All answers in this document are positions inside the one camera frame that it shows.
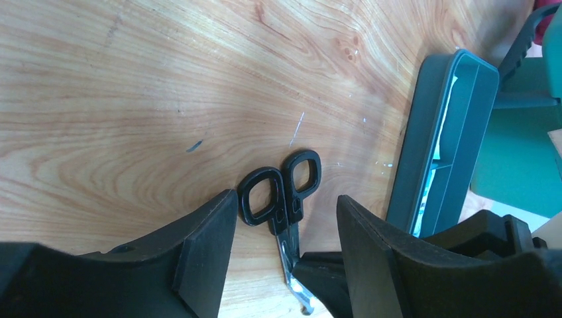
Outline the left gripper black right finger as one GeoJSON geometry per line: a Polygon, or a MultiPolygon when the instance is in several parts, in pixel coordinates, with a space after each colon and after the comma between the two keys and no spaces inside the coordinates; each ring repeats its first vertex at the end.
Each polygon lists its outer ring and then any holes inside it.
{"type": "Polygon", "coordinates": [[[353,198],[337,224],[354,317],[560,317],[561,251],[500,260],[451,252],[397,229],[353,198]]]}

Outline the teal medicine box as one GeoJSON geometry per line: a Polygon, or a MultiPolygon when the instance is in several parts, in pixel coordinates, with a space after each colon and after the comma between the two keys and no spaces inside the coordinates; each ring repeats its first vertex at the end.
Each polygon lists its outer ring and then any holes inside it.
{"type": "Polygon", "coordinates": [[[501,61],[500,86],[471,189],[552,218],[561,211],[561,2],[538,1],[501,61]]]}

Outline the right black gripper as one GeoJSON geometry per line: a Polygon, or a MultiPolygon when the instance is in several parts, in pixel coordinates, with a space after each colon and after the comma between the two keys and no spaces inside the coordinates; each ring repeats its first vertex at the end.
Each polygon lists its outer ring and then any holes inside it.
{"type": "MultiPolygon", "coordinates": [[[[528,225],[511,216],[482,210],[463,222],[430,237],[421,238],[451,252],[482,260],[500,260],[546,243],[531,236],[528,225]]],[[[294,276],[334,317],[354,317],[339,252],[308,252],[296,265],[294,276]]]]}

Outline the black handled scissors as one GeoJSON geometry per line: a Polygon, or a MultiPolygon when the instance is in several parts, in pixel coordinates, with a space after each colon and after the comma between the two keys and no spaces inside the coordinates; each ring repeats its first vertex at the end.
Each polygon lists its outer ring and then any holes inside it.
{"type": "Polygon", "coordinates": [[[300,302],[303,315],[311,315],[319,300],[292,274],[300,261],[298,223],[304,218],[304,199],[313,194],[320,183],[319,154],[311,149],[301,149],[286,157],[279,169],[272,166],[257,168],[237,186],[242,221],[252,227],[268,223],[270,233],[276,237],[285,283],[300,302]],[[309,178],[300,189],[296,185],[294,169],[302,162],[308,164],[309,178]],[[264,209],[253,213],[251,190],[264,180],[270,186],[270,201],[264,209]]]}

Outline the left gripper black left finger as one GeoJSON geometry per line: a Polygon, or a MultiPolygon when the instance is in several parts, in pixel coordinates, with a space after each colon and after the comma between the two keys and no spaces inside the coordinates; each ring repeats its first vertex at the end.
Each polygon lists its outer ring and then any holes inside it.
{"type": "Polygon", "coordinates": [[[237,222],[226,189],[109,252],[1,243],[2,317],[216,317],[237,222]]]}

